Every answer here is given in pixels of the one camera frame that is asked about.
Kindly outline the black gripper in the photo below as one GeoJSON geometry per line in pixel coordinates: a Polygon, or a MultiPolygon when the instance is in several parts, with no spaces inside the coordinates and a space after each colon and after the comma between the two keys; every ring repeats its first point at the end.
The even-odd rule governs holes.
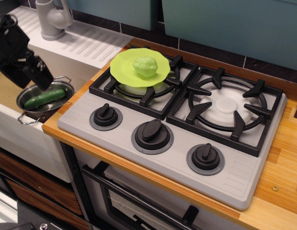
{"type": "Polygon", "coordinates": [[[29,41],[14,15],[0,17],[0,72],[22,89],[32,80],[45,91],[54,77],[45,62],[28,48],[29,41]]]}

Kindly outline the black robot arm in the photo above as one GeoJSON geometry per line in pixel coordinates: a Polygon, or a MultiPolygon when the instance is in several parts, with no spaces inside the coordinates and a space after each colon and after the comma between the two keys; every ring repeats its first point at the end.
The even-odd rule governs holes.
{"type": "Polygon", "coordinates": [[[20,88],[33,81],[46,90],[54,78],[45,62],[28,48],[29,37],[10,14],[16,7],[14,0],[0,0],[0,72],[20,88]]]}

